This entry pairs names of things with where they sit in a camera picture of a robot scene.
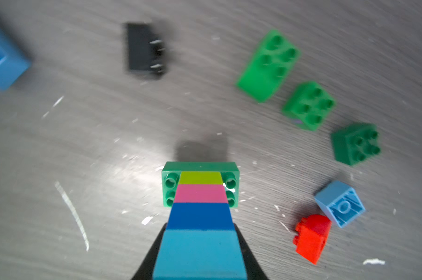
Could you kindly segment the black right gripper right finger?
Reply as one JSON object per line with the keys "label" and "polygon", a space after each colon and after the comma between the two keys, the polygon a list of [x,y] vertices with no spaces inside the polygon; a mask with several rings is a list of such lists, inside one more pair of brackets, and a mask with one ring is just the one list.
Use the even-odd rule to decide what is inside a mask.
{"label": "black right gripper right finger", "polygon": [[246,267],[247,280],[268,280],[269,278],[266,276],[261,266],[257,262],[253,252],[249,248],[249,245],[244,239],[238,226],[234,224],[234,227],[239,239],[239,245],[244,260],[244,265]]}

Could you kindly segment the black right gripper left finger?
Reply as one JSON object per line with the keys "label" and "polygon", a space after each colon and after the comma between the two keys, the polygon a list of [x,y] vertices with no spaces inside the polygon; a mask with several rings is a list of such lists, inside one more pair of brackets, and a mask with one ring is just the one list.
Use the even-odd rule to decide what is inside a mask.
{"label": "black right gripper left finger", "polygon": [[137,269],[135,275],[131,278],[131,280],[152,280],[157,255],[159,252],[159,248],[162,242],[164,232],[166,230],[166,226],[167,224],[164,224],[162,226],[154,243],[152,244],[151,248],[146,254],[146,257],[142,261],[141,265],[139,266],[139,268]]}

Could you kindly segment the cyan lego brick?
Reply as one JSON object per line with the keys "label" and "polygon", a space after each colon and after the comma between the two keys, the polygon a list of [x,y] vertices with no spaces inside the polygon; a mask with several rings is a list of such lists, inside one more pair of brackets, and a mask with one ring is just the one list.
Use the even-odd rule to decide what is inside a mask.
{"label": "cyan lego brick", "polygon": [[236,231],[165,231],[152,278],[246,280]]}

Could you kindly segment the red lego brick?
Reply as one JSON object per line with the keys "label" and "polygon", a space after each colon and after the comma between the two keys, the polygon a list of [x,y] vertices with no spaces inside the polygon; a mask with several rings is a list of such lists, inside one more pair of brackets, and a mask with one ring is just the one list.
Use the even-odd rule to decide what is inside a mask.
{"label": "red lego brick", "polygon": [[295,227],[297,235],[293,244],[297,246],[296,252],[314,265],[324,250],[332,222],[324,215],[313,214],[301,218]]}

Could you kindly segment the magenta lego brick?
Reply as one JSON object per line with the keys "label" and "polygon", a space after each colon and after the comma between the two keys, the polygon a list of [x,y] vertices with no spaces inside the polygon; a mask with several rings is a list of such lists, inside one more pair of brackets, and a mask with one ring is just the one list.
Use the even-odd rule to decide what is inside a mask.
{"label": "magenta lego brick", "polygon": [[222,203],[228,204],[222,184],[180,184],[174,203]]}

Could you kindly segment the lime green lego brick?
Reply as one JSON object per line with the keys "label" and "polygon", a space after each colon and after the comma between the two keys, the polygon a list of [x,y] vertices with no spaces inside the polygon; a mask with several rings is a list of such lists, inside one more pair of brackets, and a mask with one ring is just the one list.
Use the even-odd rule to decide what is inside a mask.
{"label": "lime green lego brick", "polygon": [[217,171],[182,171],[179,184],[223,185],[223,179]]}

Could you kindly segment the green long lego plate brick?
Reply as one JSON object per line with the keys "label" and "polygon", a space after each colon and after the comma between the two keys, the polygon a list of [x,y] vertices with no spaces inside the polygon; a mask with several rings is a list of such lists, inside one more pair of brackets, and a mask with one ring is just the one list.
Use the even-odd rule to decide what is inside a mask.
{"label": "green long lego plate brick", "polygon": [[165,207],[174,202],[181,172],[220,172],[230,208],[238,207],[240,171],[234,162],[167,162],[162,170]]}

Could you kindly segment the long blue lego brick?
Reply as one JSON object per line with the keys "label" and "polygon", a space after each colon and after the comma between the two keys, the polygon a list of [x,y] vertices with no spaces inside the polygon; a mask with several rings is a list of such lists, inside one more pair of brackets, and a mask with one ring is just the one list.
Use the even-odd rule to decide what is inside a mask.
{"label": "long blue lego brick", "polygon": [[0,28],[0,91],[10,88],[30,66],[31,60]]}

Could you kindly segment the light blue lego brick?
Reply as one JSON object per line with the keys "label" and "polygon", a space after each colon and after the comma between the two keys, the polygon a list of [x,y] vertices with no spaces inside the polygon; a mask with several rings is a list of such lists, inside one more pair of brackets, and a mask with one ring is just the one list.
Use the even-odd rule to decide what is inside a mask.
{"label": "light blue lego brick", "polygon": [[366,212],[354,188],[337,180],[316,193],[314,199],[323,213],[340,228]]}

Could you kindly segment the dark green lego brick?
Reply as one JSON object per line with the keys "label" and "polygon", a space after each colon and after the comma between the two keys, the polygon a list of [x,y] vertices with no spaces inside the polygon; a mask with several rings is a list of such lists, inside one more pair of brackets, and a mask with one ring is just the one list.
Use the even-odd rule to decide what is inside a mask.
{"label": "dark green lego brick", "polygon": [[375,124],[357,122],[331,134],[335,160],[349,166],[363,163],[381,153]]}

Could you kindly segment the small green lego brick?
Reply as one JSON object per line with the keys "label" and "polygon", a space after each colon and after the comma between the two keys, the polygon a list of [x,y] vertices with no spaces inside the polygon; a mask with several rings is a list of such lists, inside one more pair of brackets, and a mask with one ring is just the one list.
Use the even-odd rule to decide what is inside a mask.
{"label": "small green lego brick", "polygon": [[308,81],[296,87],[290,99],[283,106],[282,113],[290,118],[298,128],[317,131],[336,105],[335,98],[319,83]]}

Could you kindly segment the light green tall lego brick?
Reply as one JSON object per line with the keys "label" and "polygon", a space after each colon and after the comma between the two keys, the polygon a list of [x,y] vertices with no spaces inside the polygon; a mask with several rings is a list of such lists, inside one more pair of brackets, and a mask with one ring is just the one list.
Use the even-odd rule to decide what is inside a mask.
{"label": "light green tall lego brick", "polygon": [[235,85],[255,101],[266,102],[280,89],[300,55],[294,44],[280,31],[272,29],[261,41]]}

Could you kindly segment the small black block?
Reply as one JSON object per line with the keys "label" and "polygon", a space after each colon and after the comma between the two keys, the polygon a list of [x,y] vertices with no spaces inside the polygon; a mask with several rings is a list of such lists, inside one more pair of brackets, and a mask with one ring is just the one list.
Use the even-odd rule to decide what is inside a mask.
{"label": "small black block", "polygon": [[127,35],[128,71],[149,74],[160,79],[167,71],[165,45],[159,34],[149,23],[125,24]]}

